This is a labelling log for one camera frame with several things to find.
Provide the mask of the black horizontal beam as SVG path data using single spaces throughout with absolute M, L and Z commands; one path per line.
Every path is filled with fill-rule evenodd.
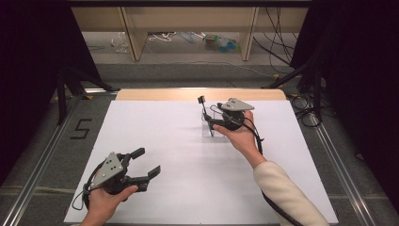
M 72 7 L 278 7 L 306 8 L 313 0 L 67 0 Z

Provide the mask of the person's left hand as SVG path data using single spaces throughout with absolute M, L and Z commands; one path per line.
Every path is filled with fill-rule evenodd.
M 89 209 L 85 218 L 108 221 L 113 217 L 117 207 L 137 190 L 137 186 L 129 186 L 117 195 L 110 195 L 102 188 L 91 191 L 89 195 Z

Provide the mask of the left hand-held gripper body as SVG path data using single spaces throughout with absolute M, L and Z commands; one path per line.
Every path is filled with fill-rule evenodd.
M 119 194 L 129 186 L 135 186 L 133 179 L 126 175 L 132 156 L 111 153 L 96 172 L 90 189 L 102 188 L 108 194 Z

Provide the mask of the person's right hand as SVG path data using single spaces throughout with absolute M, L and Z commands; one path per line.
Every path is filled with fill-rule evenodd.
M 240 152 L 243 157 L 248 161 L 251 167 L 254 169 L 261 165 L 266 159 L 259 152 L 255 142 L 255 136 L 252 133 L 254 129 L 253 125 L 253 113 L 246 111 L 245 125 L 235 131 L 228 130 L 227 128 L 215 124 L 213 128 L 220 134 L 224 135 L 229 139 L 232 146 Z

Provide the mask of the black metal stand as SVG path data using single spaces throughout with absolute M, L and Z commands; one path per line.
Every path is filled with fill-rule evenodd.
M 315 115 L 318 122 L 322 122 L 321 117 L 321 70 L 316 63 L 307 62 L 299 68 L 293 70 L 291 73 L 283 76 L 281 79 L 273 82 L 270 85 L 265 86 L 266 89 L 276 89 L 286 82 L 292 80 L 296 76 L 301 75 L 301 78 L 297 84 L 297 90 L 302 92 L 308 92 L 312 89 L 313 92 L 313 104 L 311 112 Z
M 65 88 L 68 88 L 72 95 L 81 96 L 85 93 L 81 82 L 88 81 L 89 83 L 104 89 L 107 92 L 120 91 L 120 89 L 113 88 L 102 81 L 101 78 L 96 78 L 84 73 L 76 68 L 67 67 L 61 69 L 56 80 L 56 91 L 58 97 L 58 124 L 66 120 L 68 115 Z

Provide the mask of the white table sheet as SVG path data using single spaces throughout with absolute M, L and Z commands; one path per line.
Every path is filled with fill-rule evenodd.
M 319 173 L 287 101 L 253 102 L 264 156 L 278 163 L 317 206 L 337 223 Z M 203 137 L 202 105 L 191 101 L 114 101 L 88 159 L 82 180 L 112 152 L 146 152 L 128 173 L 161 172 L 147 191 L 118 208 L 112 222 L 134 225 L 267 225 L 278 223 L 263 199 L 247 160 L 225 137 Z

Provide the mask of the dark curtain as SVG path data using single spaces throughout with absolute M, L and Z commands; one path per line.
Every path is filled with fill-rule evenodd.
M 66 0 L 0 0 L 0 185 L 76 72 L 100 77 Z
M 399 214 L 399 0 L 311 0 L 292 66 L 334 24 L 321 63 L 343 126 Z

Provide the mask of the light wooden desk frame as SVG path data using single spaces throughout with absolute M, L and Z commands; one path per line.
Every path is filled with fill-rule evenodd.
M 283 7 L 73 7 L 85 32 L 123 32 L 131 56 L 140 59 L 150 32 L 236 32 L 244 61 L 249 60 L 252 37 L 280 26 L 284 33 L 298 33 L 306 8 Z

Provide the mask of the clear plastic wrapper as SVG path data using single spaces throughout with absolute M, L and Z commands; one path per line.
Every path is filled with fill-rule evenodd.
M 119 32 L 114 38 L 111 39 L 111 46 L 117 53 L 127 54 L 130 52 L 129 44 L 124 32 Z

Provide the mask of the clear plastic organizer box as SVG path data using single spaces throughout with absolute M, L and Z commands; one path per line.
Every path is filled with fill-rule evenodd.
M 207 114 L 210 115 L 211 117 L 215 117 L 221 121 L 224 121 L 224 125 L 227 125 L 228 122 L 223 118 L 223 111 L 220 110 L 216 105 L 211 105 L 210 107 L 206 107 Z M 211 137 L 208 124 L 204 120 L 202 113 L 201 113 L 201 124 L 202 124 L 202 136 L 203 137 Z M 213 137 L 223 137 L 222 134 L 218 133 L 214 128 L 213 128 L 214 136 Z

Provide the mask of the aluminium floor rail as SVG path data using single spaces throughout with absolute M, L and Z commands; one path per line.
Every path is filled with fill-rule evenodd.
M 0 226 L 65 226 L 80 181 L 114 93 L 67 98 L 67 117 L 58 120 L 58 101 L 48 104 L 6 181 L 0 185 Z
M 322 124 L 314 113 L 310 115 L 312 126 L 322 142 L 322 145 L 327 152 L 327 156 L 334 168 L 346 197 L 350 201 L 354 212 L 356 213 L 359 222 L 362 226 L 376 226 L 376 221 L 371 214 L 370 208 L 368 207 L 366 201 L 362 198 L 358 187 L 355 185 L 352 177 L 349 174 L 347 167 L 342 161 L 339 153 L 334 146 L 326 127 Z

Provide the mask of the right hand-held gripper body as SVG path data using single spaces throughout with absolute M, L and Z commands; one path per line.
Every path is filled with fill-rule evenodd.
M 255 109 L 253 105 L 247 104 L 236 98 L 230 98 L 225 104 L 218 103 L 217 108 L 222 111 L 222 125 L 231 131 L 239 129 L 244 124 L 244 112 L 246 110 Z

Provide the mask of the colourful plastic bag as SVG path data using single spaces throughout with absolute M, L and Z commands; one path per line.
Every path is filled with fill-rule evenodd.
M 241 48 L 235 40 L 221 37 L 214 34 L 206 34 L 203 38 L 205 46 L 210 49 L 217 50 L 220 53 L 227 53 L 229 51 L 240 52 Z

